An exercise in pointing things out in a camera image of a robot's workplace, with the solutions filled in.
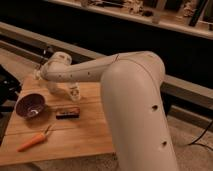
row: white object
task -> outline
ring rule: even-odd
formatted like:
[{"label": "white object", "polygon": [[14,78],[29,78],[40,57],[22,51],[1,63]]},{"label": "white object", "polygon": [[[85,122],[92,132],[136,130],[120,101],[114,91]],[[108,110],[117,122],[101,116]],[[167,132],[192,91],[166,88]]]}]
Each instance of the white object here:
[{"label": "white object", "polygon": [[72,101],[78,101],[81,99],[80,89],[78,83],[67,83],[69,89],[69,96]]},{"label": "white object", "polygon": [[121,170],[178,170],[160,97],[164,65],[156,54],[121,53],[72,66],[59,56],[54,54],[42,66],[41,77],[101,81],[103,109]]}]

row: small black object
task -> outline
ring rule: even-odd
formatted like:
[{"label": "small black object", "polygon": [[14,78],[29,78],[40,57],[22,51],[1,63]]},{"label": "small black object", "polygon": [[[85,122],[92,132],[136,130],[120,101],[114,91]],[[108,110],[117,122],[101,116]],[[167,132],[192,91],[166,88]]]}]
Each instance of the small black object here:
[{"label": "small black object", "polygon": [[150,16],[153,16],[153,12],[152,11],[144,11],[143,13],[142,13],[142,16],[146,16],[146,17],[150,17]]},{"label": "small black object", "polygon": [[79,114],[74,112],[63,112],[58,113],[56,115],[56,119],[68,119],[68,118],[79,118]]},{"label": "small black object", "polygon": [[80,109],[72,107],[69,109],[61,109],[56,113],[56,119],[79,118]]}]

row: floor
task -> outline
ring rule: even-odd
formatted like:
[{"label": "floor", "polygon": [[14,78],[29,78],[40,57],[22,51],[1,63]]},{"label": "floor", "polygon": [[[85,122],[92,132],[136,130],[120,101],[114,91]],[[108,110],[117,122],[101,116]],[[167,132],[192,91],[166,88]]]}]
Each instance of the floor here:
[{"label": "floor", "polygon": [[[36,63],[0,48],[0,64],[21,82],[38,66]],[[202,146],[187,146],[207,127],[210,119],[173,106],[167,117],[180,171],[212,171],[213,151]],[[213,147],[213,128],[199,141]],[[35,165],[2,166],[1,171],[115,171],[115,154],[35,162]]]}]

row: black cable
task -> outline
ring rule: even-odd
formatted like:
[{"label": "black cable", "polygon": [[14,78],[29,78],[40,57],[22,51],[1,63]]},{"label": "black cable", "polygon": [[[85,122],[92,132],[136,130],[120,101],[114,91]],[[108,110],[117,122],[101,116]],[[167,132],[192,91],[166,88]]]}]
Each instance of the black cable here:
[{"label": "black cable", "polygon": [[207,148],[207,149],[209,149],[209,150],[213,151],[213,148],[212,148],[212,147],[209,147],[208,145],[205,145],[205,144],[201,144],[201,143],[194,143],[194,144],[191,144],[191,145],[200,145],[200,146],[202,146],[202,147],[205,147],[205,148]]},{"label": "black cable", "polygon": [[209,147],[208,145],[197,143],[197,141],[199,141],[205,135],[205,133],[209,130],[209,128],[212,125],[213,125],[213,120],[210,122],[210,124],[206,127],[206,129],[203,131],[203,133],[198,138],[196,138],[194,141],[192,141],[191,143],[189,143],[187,145],[200,145],[200,146],[206,147],[209,150],[213,151],[213,148]]}]

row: object on shelf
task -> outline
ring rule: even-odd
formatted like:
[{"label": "object on shelf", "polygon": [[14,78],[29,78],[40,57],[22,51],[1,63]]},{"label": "object on shelf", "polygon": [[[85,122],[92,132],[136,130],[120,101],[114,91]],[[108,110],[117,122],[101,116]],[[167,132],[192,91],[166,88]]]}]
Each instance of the object on shelf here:
[{"label": "object on shelf", "polygon": [[206,6],[206,3],[208,2],[208,0],[199,0],[199,2],[196,5],[196,10],[189,22],[189,26],[195,26],[197,24],[197,21],[203,11],[203,9]]},{"label": "object on shelf", "polygon": [[183,17],[192,17],[197,5],[198,0],[191,0],[186,2],[183,7]]}]

